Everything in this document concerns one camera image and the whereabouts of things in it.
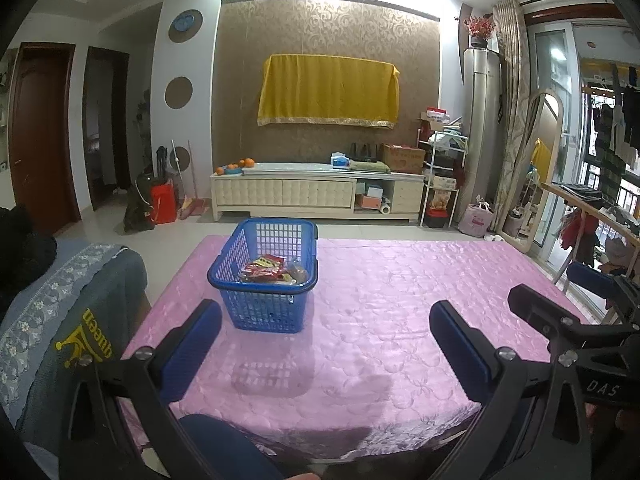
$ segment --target curtain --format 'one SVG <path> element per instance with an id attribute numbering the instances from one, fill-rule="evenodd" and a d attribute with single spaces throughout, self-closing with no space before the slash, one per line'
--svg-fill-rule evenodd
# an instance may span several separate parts
<path id="1" fill-rule="evenodd" d="M 258 125 L 393 128 L 398 122 L 398 74 L 391 63 L 370 59 L 273 54 L 264 62 Z"/>
<path id="2" fill-rule="evenodd" d="M 506 200 L 513 170 L 520 147 L 525 141 L 530 93 L 529 41 L 520 4 L 515 0 L 499 2 L 494 7 L 494 21 L 497 25 L 498 50 L 502 57 L 502 122 L 505 146 L 491 229 L 495 229 L 503 209 L 508 207 Z"/>

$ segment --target white cabinet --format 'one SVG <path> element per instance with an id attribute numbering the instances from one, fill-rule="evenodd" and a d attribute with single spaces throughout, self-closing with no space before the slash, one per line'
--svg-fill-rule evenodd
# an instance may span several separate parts
<path id="1" fill-rule="evenodd" d="M 355 210 L 358 180 L 381 180 L 391 214 Z M 405 173 L 332 170 L 328 164 L 256 164 L 243 174 L 212 175 L 213 217 L 226 211 L 283 218 L 405 219 L 417 221 L 423 177 Z"/>

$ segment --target sliding glass door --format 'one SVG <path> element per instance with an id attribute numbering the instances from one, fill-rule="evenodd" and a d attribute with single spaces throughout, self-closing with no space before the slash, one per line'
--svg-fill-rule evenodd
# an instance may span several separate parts
<path id="1" fill-rule="evenodd" d="M 528 33 L 531 90 L 553 90 L 564 107 L 562 139 L 552 179 L 556 182 L 576 182 L 579 177 L 583 143 L 580 122 L 580 69 L 574 28 L 570 22 L 545 23 L 529 27 Z M 554 250 L 558 239 L 556 233 L 563 214 L 562 200 L 549 195 L 531 249 L 533 256 L 543 262 L 548 261 L 556 269 L 564 261 L 564 251 L 561 251 L 559 246 Z"/>

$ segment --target blue plastic basket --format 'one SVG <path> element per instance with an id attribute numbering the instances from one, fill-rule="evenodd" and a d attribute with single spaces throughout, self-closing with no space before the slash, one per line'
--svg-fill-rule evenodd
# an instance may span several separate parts
<path id="1" fill-rule="evenodd" d="M 307 220 L 251 218 L 238 224 L 207 273 L 236 328 L 281 333 L 302 330 L 306 295 L 318 282 L 316 240 L 318 228 Z M 286 266 L 299 261 L 308 280 L 295 285 L 240 282 L 244 266 L 263 254 L 284 258 Z"/>

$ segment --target person's hand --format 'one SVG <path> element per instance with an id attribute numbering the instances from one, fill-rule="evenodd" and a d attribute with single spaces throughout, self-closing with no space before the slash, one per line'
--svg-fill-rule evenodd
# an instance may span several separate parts
<path id="1" fill-rule="evenodd" d="M 315 473 L 304 473 L 302 475 L 287 478 L 287 480 L 320 480 L 320 477 Z"/>

